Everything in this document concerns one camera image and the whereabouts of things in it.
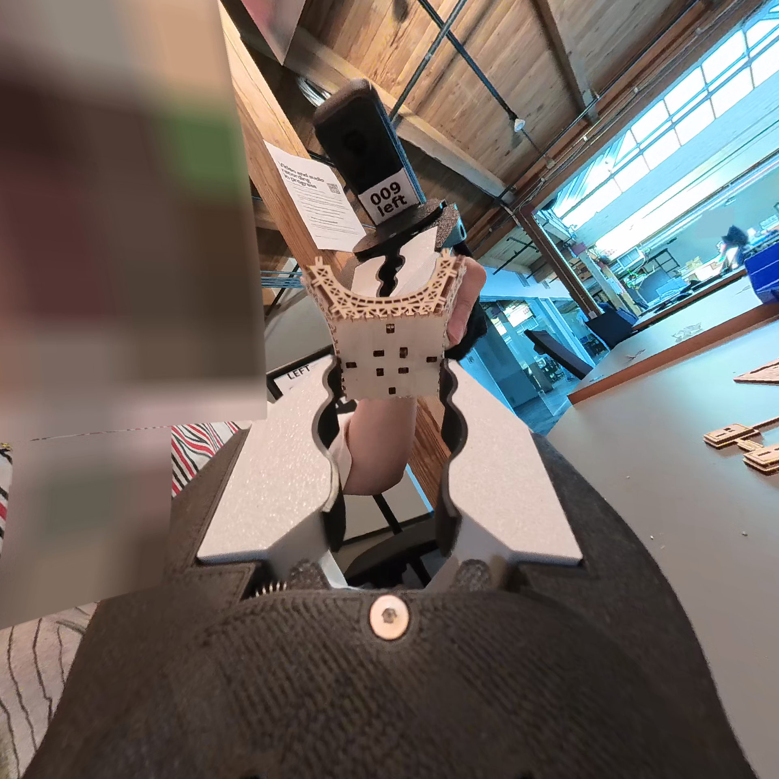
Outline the grey metal ceiling pipe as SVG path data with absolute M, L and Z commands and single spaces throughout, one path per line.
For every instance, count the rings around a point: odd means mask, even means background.
M 439 12 L 434 10 L 430 2 L 420 1 L 418 3 L 423 7 L 423 10 L 430 17 L 430 20 L 435 25 L 437 32 L 435 38 L 433 38 L 432 42 L 429 44 L 427 51 L 424 53 L 424 55 L 422 55 L 422 58 L 420 62 L 417 64 L 414 73 L 410 76 L 409 80 L 405 83 L 402 92 L 400 93 L 400 95 L 396 99 L 395 104 L 393 105 L 393 107 L 388 113 L 389 122 L 391 126 L 393 126 L 394 128 L 397 127 L 397 123 L 400 121 L 398 119 L 398 114 L 400 113 L 400 110 L 404 106 L 406 99 L 410 96 L 411 92 L 413 91 L 417 82 L 422 77 L 422 74 L 424 73 L 424 71 L 432 61 L 433 57 L 435 56 L 435 53 L 440 48 L 443 41 L 450 36 L 450 30 L 453 24 L 456 22 L 458 15 L 461 14 L 464 6 L 467 4 L 467 1 L 455 2 L 445 20 L 442 20 Z

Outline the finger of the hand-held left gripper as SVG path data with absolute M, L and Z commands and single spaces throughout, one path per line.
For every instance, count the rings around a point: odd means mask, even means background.
M 436 238 L 437 228 L 430 228 L 401 247 L 403 263 L 395 274 L 396 284 L 390 295 L 413 294 L 430 281 L 439 258 Z
M 352 292 L 363 297 L 389 297 L 393 291 L 393 259 L 366 259 L 355 268 Z

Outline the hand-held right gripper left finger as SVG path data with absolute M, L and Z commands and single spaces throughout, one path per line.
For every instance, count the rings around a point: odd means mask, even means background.
M 328 356 L 252 423 L 197 552 L 206 564 L 302 560 L 334 566 L 344 541 L 343 443 L 334 409 L 341 380 Z

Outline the wooden support post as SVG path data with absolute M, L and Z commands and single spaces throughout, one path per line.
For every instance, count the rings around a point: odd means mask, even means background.
M 235 25 L 239 4 L 218 2 L 217 6 L 226 42 L 248 174 L 298 265 L 307 267 L 321 256 L 340 278 L 346 265 L 354 258 L 353 254 L 320 250 L 316 247 L 267 148 L 266 142 L 270 142 L 282 151 L 305 160 L 309 159 L 303 142 L 287 119 Z M 444 413 L 443 404 L 437 394 L 423 396 L 417 401 L 416 432 L 409 464 L 432 507 L 437 505 L 443 467 L 451 454 L 441 434 Z

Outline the striped shirt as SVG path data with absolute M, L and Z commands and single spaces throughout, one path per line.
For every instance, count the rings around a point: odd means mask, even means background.
M 234 422 L 203 422 L 171 427 L 173 498 L 239 429 L 239 425 Z

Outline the dark office chair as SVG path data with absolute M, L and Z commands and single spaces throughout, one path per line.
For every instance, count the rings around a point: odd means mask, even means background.
M 639 317 L 611 303 L 599 304 L 601 314 L 586 319 L 586 326 L 609 350 L 634 335 L 633 327 Z

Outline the blue plastic bin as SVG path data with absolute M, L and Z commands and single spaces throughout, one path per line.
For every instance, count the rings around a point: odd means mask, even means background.
M 778 244 L 747 258 L 744 265 L 755 293 L 778 288 Z

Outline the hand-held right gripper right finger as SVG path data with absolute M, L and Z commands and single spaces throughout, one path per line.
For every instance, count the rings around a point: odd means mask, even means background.
M 460 365 L 440 375 L 442 439 L 435 532 L 446 557 L 579 563 L 582 552 L 531 429 Z

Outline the large skylight window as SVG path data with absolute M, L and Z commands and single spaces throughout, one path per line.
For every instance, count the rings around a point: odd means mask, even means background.
M 555 215 L 618 257 L 725 183 L 753 129 L 777 134 L 777 36 L 768 2 L 571 179 Z

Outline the black ceiling rail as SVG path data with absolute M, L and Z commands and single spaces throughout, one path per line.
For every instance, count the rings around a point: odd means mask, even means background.
M 441 12 L 434 8 L 434 10 L 438 11 L 442 20 L 443 16 L 441 15 Z M 478 78 L 480 83 L 484 86 L 484 88 L 487 90 L 487 92 L 490 94 L 490 96 L 495 100 L 495 102 L 500 106 L 501 110 L 506 114 L 510 126 L 512 128 L 512 119 L 517 116 L 518 114 L 511 108 L 511 106 L 506 102 L 504 97 L 501 95 L 501 93 L 498 91 L 497 87 L 492 83 L 490 78 L 485 74 L 485 72 L 482 70 L 482 68 L 476 63 L 476 61 L 473 59 L 471 54 L 466 49 L 465 45 L 462 43 L 462 41 L 457 37 L 456 34 L 453 33 L 452 29 L 450 30 L 450 36 L 446 38 L 446 40 L 452 45 L 452 47 L 455 49 L 455 52 L 460 56 L 460 58 L 466 63 L 468 68 L 474 73 L 474 75 Z

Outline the wooden lattice tower base model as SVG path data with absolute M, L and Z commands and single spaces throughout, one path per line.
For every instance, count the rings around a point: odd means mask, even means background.
M 363 297 L 321 258 L 304 268 L 303 282 L 326 319 L 348 400 L 429 396 L 439 388 L 447 325 L 463 273 L 461 260 L 444 248 L 423 288 L 410 295 Z

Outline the person's left hand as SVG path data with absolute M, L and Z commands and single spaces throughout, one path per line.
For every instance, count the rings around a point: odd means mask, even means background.
M 450 348 L 457 346 L 462 341 L 472 309 L 478 304 L 487 279 L 484 267 L 477 260 L 464 255 L 457 255 L 457 258 L 461 260 L 464 273 L 447 325 Z

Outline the grey desk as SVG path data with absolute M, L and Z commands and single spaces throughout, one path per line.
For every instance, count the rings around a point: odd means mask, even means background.
M 759 777 L 778 769 L 777 474 L 705 433 L 777 416 L 777 317 L 572 406 L 552 445 L 610 502 L 674 587 Z

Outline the grey lined cloth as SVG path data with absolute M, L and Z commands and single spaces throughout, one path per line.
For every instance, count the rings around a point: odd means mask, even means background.
M 22 777 L 61 699 L 97 605 L 89 603 L 1 631 L 1 777 Z

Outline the flat wooden cutout with rod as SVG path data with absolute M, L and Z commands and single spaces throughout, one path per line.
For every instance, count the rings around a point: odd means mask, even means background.
M 762 435 L 762 430 L 774 427 L 777 424 L 778 416 L 755 425 L 732 423 L 724 428 L 704 434 L 703 441 L 706 445 L 716 450 L 737 445 L 745 451 L 752 451 L 763 446 L 763 444 L 757 442 L 757 439 Z

